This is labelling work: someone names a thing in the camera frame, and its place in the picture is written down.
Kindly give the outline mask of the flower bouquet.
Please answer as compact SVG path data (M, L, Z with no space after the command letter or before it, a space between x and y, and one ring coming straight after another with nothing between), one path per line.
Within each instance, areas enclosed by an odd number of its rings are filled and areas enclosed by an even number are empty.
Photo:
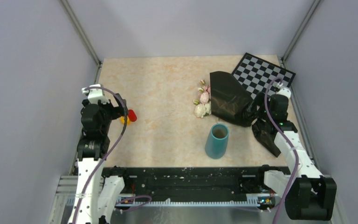
M278 157L280 150L274 145L272 125L267 118L264 92L252 97L230 73L215 71L209 74L210 84L201 80L199 98L194 100L194 115L203 118L216 116L231 124L252 127L255 138L273 156Z

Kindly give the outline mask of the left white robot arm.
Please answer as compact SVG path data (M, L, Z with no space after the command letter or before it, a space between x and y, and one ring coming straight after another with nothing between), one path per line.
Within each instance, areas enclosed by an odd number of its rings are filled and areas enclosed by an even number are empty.
M101 100L93 104L86 99L82 104L82 135L77 145L78 180L74 208L68 223L97 224L101 218L99 187L110 145L110 124L112 120L126 115L127 108L124 104L103 104Z

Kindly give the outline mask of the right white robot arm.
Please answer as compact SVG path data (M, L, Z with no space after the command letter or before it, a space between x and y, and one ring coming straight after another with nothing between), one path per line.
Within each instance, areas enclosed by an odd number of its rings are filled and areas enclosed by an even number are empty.
M286 176L265 165L255 179L256 189L271 189L281 196L292 220L331 220L337 184L318 170L301 144L294 123L287 119L289 98L281 94L266 97L260 92L254 104L259 107L252 125L255 138L275 157L282 155L290 170L290 176Z

